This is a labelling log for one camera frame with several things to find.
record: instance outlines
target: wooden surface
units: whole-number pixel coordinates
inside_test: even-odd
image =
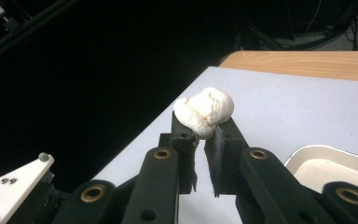
[[[221,67],[358,80],[358,51],[237,51]]]

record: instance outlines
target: dark floor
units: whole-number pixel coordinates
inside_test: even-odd
[[[93,178],[230,53],[227,13],[205,2],[78,1],[2,54],[0,175],[43,151],[57,189]]]

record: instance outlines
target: table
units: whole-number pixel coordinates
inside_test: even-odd
[[[220,67],[207,68],[178,98],[210,86],[226,91],[235,104],[232,118],[248,144],[270,150],[281,162],[313,144],[358,154],[358,73],[346,72],[358,66],[358,57],[342,52],[343,63],[339,55],[236,52]],[[137,175],[145,153],[157,146],[159,134],[171,131],[172,109],[173,102],[94,178],[120,185]],[[213,196],[203,143],[196,150],[196,172],[197,193],[179,197],[179,223],[241,223],[234,196]]]

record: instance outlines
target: black background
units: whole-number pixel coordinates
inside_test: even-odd
[[[78,1],[0,56],[0,175],[47,152],[72,191],[233,40],[224,2]]]

